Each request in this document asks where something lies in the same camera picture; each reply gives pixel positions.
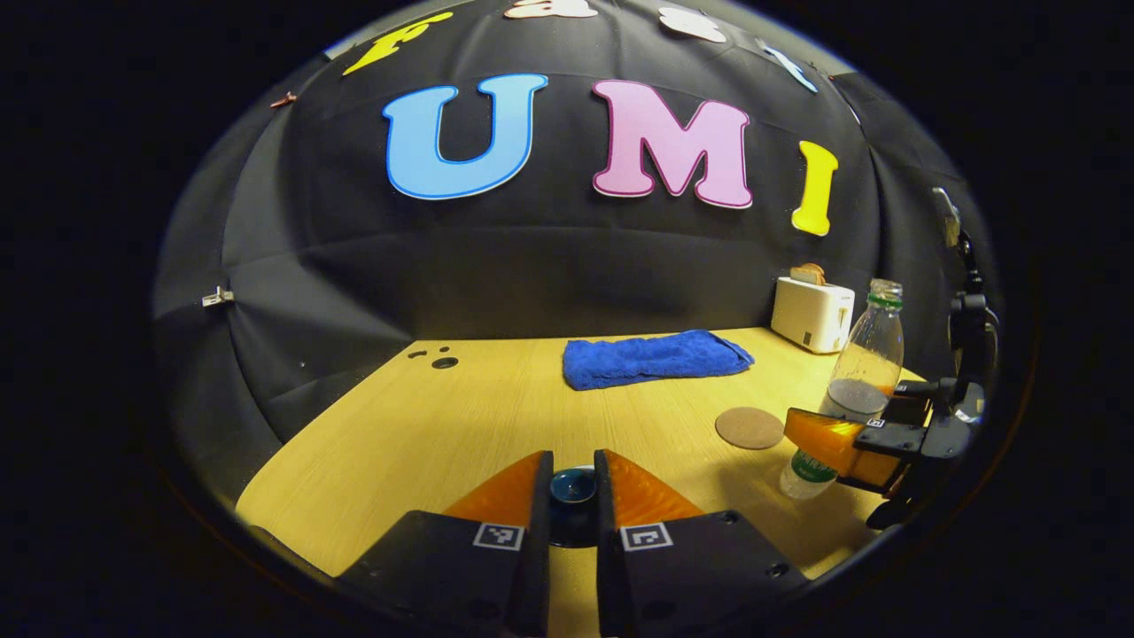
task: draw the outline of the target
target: cork coaster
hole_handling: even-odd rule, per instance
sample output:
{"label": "cork coaster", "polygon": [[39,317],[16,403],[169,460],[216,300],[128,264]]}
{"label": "cork coaster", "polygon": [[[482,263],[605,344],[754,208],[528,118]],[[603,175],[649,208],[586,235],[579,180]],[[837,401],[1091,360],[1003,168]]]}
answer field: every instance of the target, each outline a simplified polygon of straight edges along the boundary
{"label": "cork coaster", "polygon": [[745,450],[767,450],[784,439],[784,422],[759,408],[733,408],[717,417],[717,434]]}

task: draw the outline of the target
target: bottle label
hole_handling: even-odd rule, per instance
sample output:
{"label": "bottle label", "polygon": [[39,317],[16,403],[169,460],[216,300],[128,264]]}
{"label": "bottle label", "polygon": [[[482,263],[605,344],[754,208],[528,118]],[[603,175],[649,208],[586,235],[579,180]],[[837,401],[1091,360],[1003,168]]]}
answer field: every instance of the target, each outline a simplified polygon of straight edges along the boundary
{"label": "bottle label", "polygon": [[792,457],[792,470],[807,483],[827,483],[839,476],[803,450],[796,450],[795,457]]}

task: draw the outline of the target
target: plastic bottle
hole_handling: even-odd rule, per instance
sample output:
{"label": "plastic bottle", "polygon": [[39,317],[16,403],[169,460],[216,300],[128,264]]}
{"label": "plastic bottle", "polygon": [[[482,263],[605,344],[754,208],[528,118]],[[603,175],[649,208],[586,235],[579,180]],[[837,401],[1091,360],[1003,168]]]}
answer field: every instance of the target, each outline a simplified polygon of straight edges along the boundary
{"label": "plastic bottle", "polygon": [[[902,283],[871,279],[866,311],[850,330],[847,346],[818,412],[836,419],[868,422],[879,417],[894,395],[902,375],[904,343]],[[827,490],[838,473],[797,450],[780,473],[780,491],[793,499],[811,499]]]}

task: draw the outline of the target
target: blue towel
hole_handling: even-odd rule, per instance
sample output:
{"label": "blue towel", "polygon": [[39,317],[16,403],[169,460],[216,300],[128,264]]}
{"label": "blue towel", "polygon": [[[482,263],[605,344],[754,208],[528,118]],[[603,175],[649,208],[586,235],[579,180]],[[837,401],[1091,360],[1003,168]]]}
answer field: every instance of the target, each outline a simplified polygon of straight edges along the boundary
{"label": "blue towel", "polygon": [[743,348],[708,331],[652,340],[569,341],[564,350],[564,378],[575,390],[593,390],[667,377],[735,375],[754,361]]}

